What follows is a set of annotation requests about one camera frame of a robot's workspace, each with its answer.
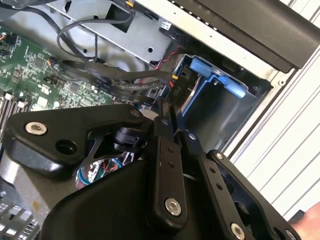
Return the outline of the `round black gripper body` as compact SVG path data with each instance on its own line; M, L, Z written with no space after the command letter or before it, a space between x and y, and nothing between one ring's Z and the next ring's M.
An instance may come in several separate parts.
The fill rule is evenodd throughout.
M178 233L158 231L146 218L145 162L128 167L62 199L46 217L42 240L221 240L218 220L205 206L201 185L184 178L188 218Z

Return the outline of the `person's hand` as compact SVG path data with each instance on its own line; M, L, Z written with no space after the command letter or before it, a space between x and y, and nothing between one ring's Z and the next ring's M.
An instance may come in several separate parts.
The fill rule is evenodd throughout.
M302 240L320 240L320 203L311 207L292 225Z

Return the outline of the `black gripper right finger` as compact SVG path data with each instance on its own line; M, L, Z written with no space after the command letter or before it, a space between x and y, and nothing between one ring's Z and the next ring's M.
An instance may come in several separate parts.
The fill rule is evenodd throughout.
M170 114L182 146L182 166L199 184L204 223L215 240L301 238L222 152L204 152L199 139L186 130L177 106L170 107Z

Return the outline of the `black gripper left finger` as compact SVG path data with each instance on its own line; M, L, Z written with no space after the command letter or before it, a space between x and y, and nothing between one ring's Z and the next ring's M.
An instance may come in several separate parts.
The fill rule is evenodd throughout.
M5 125L4 151L12 161L58 186L94 162L124 153L145 156L152 169L149 220L179 230L188 214L180 147L174 142L173 106L159 98L154 109L154 119L129 104L18 113Z

